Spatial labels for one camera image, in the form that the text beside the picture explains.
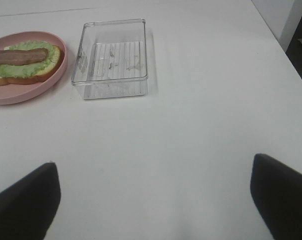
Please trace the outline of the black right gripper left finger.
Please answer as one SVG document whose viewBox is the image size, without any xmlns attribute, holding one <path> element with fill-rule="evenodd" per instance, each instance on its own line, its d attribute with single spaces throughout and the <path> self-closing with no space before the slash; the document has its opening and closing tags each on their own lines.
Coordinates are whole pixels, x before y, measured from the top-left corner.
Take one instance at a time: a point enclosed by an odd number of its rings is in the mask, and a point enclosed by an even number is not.
<svg viewBox="0 0 302 240">
<path fill-rule="evenodd" d="M 43 240 L 60 201 L 57 166 L 44 163 L 0 192 L 0 240 Z"/>
</svg>

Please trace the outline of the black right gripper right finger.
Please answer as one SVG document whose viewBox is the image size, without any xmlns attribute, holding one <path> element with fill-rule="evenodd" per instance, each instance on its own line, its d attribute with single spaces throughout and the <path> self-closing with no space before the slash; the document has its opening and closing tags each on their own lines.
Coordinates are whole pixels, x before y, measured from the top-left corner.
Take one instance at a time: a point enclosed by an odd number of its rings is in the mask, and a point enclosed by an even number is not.
<svg viewBox="0 0 302 240">
<path fill-rule="evenodd" d="M 262 153 L 254 156 L 250 193 L 275 240 L 302 240 L 302 174 Z"/>
</svg>

